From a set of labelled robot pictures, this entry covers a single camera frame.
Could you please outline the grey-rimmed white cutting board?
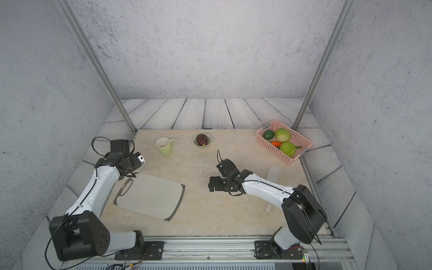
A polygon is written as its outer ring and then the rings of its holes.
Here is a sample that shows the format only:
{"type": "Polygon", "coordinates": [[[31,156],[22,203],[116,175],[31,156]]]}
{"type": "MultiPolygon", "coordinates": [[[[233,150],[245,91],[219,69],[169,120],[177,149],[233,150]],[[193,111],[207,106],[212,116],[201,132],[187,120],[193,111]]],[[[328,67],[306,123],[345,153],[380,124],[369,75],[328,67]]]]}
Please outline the grey-rimmed white cutting board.
{"type": "Polygon", "coordinates": [[[148,174],[129,177],[113,204],[123,209],[170,221],[182,202],[185,185],[148,174]]]}

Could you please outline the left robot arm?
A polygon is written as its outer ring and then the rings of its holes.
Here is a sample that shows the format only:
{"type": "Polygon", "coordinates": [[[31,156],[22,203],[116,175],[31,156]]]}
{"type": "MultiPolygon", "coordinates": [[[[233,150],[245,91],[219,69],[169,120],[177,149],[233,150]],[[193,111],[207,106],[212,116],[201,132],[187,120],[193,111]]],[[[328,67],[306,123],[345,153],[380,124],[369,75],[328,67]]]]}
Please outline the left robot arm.
{"type": "Polygon", "coordinates": [[[60,261],[119,253],[121,259],[138,259],[145,253],[141,231],[111,232],[100,217],[117,181],[145,165],[141,153],[108,153],[99,159],[78,200],[63,216],[49,223],[51,242],[60,261]]]}

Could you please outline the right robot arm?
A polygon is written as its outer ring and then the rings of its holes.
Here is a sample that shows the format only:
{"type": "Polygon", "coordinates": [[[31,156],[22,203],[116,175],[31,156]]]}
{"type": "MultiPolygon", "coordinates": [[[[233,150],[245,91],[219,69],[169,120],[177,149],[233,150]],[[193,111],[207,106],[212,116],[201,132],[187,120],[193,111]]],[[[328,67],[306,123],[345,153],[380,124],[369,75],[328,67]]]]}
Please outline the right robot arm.
{"type": "Polygon", "coordinates": [[[279,229],[273,242],[286,251],[296,243],[311,244],[319,240],[318,232],[326,223],[327,215],[311,191],[304,185],[287,187],[259,177],[225,159],[219,162],[218,177],[210,177],[210,192],[223,191],[232,196],[253,195],[282,210],[287,225],[279,229]]]}

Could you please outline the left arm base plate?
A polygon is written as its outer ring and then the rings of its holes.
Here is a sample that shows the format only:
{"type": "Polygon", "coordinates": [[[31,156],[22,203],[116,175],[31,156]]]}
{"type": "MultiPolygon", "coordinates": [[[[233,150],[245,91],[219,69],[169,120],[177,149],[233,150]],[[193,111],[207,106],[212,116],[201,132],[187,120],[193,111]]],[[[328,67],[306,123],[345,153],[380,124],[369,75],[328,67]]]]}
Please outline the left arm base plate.
{"type": "Polygon", "coordinates": [[[144,241],[135,247],[117,252],[114,259],[116,261],[160,261],[164,251],[165,242],[163,241],[144,241]]]}

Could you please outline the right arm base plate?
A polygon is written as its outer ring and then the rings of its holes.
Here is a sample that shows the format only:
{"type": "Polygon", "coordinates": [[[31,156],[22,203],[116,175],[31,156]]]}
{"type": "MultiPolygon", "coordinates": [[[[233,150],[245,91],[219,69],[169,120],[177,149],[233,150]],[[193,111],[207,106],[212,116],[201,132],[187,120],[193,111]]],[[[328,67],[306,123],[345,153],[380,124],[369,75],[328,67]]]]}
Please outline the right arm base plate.
{"type": "Polygon", "coordinates": [[[256,259],[304,259],[303,247],[296,243],[287,249],[279,247],[274,241],[258,240],[254,242],[256,259]]]}

